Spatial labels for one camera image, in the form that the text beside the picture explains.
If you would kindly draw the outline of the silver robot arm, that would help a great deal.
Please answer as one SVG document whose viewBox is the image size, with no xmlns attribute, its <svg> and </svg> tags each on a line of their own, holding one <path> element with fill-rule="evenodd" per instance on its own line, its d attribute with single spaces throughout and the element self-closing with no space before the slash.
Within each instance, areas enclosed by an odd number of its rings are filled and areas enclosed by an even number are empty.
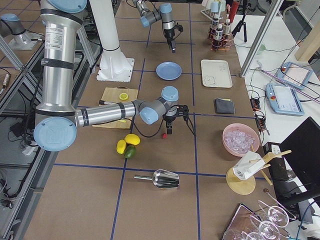
<svg viewBox="0 0 320 240">
<path fill-rule="evenodd" d="M 133 0 L 132 3 L 140 14 L 143 27 L 150 27 L 157 21 L 161 21 L 163 35 L 174 54 L 176 52 L 175 30 L 182 32 L 183 26 L 174 21 L 172 5 L 164 3 L 159 8 L 154 7 L 154 10 L 150 10 L 144 0 Z"/>
<path fill-rule="evenodd" d="M 104 124 L 139 115 L 146 124 L 177 115 L 178 90 L 167 86 L 154 101 L 133 100 L 98 107 L 72 106 L 77 32 L 83 11 L 90 5 L 102 45 L 98 80 L 128 82 L 134 60 L 120 48 L 114 10 L 109 0 L 43 0 L 40 15 L 45 23 L 43 93 L 35 110 L 35 142 L 44 150 L 59 152 L 76 139 L 77 128 Z"/>
</svg>

